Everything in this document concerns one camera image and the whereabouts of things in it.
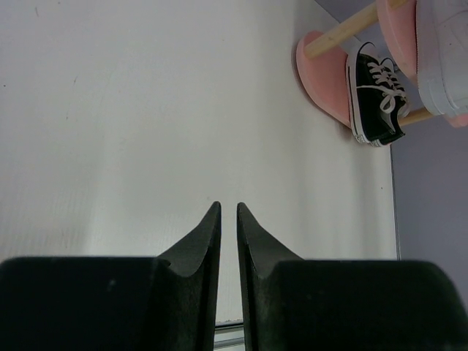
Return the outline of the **black canvas sneaker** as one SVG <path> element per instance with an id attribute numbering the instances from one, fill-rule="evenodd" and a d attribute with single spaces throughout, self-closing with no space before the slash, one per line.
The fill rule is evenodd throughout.
<path id="1" fill-rule="evenodd" d="M 407 94 L 393 60 L 379 57 L 374 43 L 348 54 L 346 83 L 350 126 L 359 143 L 382 147 L 405 136 L 399 120 L 410 111 Z"/>

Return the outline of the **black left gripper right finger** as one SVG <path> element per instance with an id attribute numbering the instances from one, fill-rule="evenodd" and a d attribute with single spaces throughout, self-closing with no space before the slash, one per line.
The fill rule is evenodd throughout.
<path id="1" fill-rule="evenodd" d="M 305 260 L 237 207 L 248 350 L 465 350 L 467 312 L 437 265 Z"/>

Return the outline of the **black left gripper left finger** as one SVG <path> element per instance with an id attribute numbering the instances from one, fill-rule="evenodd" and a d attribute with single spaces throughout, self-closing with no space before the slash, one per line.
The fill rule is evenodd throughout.
<path id="1" fill-rule="evenodd" d="M 222 208 L 157 256 L 1 264 L 3 350 L 212 350 Z"/>

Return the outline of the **white sneaker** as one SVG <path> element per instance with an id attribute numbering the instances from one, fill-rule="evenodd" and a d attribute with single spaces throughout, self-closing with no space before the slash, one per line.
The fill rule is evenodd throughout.
<path id="1" fill-rule="evenodd" d="M 417 81 L 434 115 L 467 114 L 467 2 L 417 1 Z"/>

